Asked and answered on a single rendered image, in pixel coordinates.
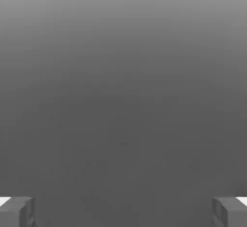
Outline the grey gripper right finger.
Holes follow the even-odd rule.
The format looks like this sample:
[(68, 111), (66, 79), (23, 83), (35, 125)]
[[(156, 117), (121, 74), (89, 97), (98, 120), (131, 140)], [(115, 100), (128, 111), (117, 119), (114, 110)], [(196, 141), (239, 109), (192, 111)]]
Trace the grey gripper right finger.
[(247, 227), (247, 197), (213, 197), (212, 227)]

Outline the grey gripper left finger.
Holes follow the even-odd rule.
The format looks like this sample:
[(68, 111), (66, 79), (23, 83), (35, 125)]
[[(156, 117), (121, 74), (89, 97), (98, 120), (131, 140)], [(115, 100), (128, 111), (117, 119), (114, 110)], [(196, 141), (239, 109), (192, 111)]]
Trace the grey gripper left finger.
[(36, 227), (35, 198), (0, 196), (0, 227)]

